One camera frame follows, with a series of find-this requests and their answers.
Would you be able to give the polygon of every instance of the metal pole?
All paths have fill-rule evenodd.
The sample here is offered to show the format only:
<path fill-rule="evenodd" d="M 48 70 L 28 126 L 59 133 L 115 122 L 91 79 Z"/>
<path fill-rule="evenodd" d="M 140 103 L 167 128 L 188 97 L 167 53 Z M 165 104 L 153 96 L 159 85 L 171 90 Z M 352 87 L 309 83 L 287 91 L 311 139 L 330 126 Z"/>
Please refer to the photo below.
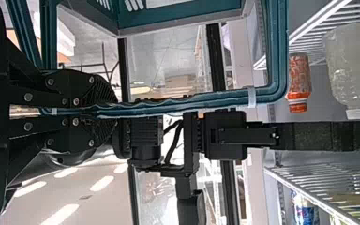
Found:
<path fill-rule="evenodd" d="M 127 40 L 125 38 L 118 39 L 118 58 L 119 58 L 119 76 L 121 80 L 121 93 L 122 101 L 130 102 L 131 93 L 130 93 L 130 81 L 129 81 L 129 72 L 128 72 L 128 50 L 127 50 Z M 137 202 L 137 177 L 136 170 L 133 166 L 129 166 L 127 169 L 128 181 L 129 181 L 129 191 L 130 191 L 130 202 L 131 202 L 131 212 L 133 217 L 133 224 L 139 225 L 139 203 Z"/>
<path fill-rule="evenodd" d="M 227 84 L 224 73 L 220 24 L 214 23 L 206 25 L 206 35 L 212 72 L 213 91 L 225 91 L 227 89 Z M 223 192 L 227 224 L 239 225 L 240 214 L 235 167 L 233 165 L 233 161 L 221 161 L 220 166 L 223 177 Z"/>
<path fill-rule="evenodd" d="M 274 152 L 276 167 L 282 167 L 282 154 L 279 151 Z M 285 196 L 283 191 L 283 185 L 277 181 L 277 194 L 278 194 L 278 217 L 281 225 L 286 225 L 286 208 L 285 208 Z"/>

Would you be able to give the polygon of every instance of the plastic bottle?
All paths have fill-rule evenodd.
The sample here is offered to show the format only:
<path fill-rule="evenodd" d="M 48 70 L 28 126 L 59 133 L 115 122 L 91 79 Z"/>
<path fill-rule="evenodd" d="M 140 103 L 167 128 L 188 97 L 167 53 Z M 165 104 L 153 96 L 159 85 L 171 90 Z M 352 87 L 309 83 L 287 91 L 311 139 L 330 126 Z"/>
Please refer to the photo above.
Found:
<path fill-rule="evenodd" d="M 289 57 L 290 87 L 286 99 L 291 113 L 308 110 L 307 99 L 311 95 L 311 75 L 306 53 L 295 53 Z"/>
<path fill-rule="evenodd" d="M 320 214 L 317 205 L 314 205 L 295 191 L 292 192 L 292 204 L 295 225 L 320 225 Z"/>
<path fill-rule="evenodd" d="M 333 96 L 348 119 L 360 119 L 360 22 L 328 32 L 323 44 Z"/>

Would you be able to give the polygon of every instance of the white shelf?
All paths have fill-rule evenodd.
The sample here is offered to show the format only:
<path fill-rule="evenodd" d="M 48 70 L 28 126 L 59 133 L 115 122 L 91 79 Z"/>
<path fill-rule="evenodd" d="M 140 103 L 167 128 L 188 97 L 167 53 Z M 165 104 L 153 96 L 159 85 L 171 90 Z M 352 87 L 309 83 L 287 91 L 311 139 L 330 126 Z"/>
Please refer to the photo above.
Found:
<path fill-rule="evenodd" d="M 265 168 L 264 171 L 330 215 L 346 224 L 360 225 L 360 163 Z M 340 200 L 340 195 L 347 198 Z"/>
<path fill-rule="evenodd" d="M 308 53 L 310 64 L 326 64 L 323 36 L 339 25 L 360 22 L 360 0 L 332 0 L 289 36 L 289 53 Z M 263 56 L 253 65 L 266 69 Z"/>

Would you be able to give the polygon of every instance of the orange bottle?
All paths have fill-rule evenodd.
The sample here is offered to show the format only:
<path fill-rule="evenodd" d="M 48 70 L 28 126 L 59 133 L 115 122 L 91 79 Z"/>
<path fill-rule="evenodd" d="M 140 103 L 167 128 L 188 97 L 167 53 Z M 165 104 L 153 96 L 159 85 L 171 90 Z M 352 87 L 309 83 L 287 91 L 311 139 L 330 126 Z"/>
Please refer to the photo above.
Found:
<path fill-rule="evenodd" d="M 289 58 L 290 87 L 286 99 L 291 113 L 304 113 L 308 110 L 307 99 L 311 95 L 311 71 L 308 55 L 295 53 Z"/>

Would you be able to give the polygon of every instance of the black cable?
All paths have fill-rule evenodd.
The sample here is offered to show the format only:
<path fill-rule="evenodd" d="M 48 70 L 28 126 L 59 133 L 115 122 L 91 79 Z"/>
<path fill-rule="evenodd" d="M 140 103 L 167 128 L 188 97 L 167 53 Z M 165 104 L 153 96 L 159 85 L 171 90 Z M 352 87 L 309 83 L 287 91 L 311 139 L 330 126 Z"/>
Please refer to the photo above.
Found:
<path fill-rule="evenodd" d="M 171 163 L 171 158 L 172 158 L 173 152 L 176 149 L 177 144 L 178 144 L 179 139 L 180 139 L 180 133 L 181 133 L 181 130 L 183 129 L 183 120 L 179 120 L 179 121 L 180 122 L 178 123 L 178 126 L 176 128 L 176 132 L 174 134 L 173 143 L 171 145 L 171 148 L 168 151 L 168 154 L 166 154 L 166 157 L 165 157 L 165 164 L 170 164 Z"/>
<path fill-rule="evenodd" d="M 171 131 L 172 129 L 176 128 L 181 122 L 183 122 L 183 120 L 177 120 L 176 122 L 174 122 L 173 124 L 169 125 L 168 127 L 166 127 L 165 130 L 163 130 L 163 135 L 166 135 L 167 133 L 169 133 L 169 131 Z"/>

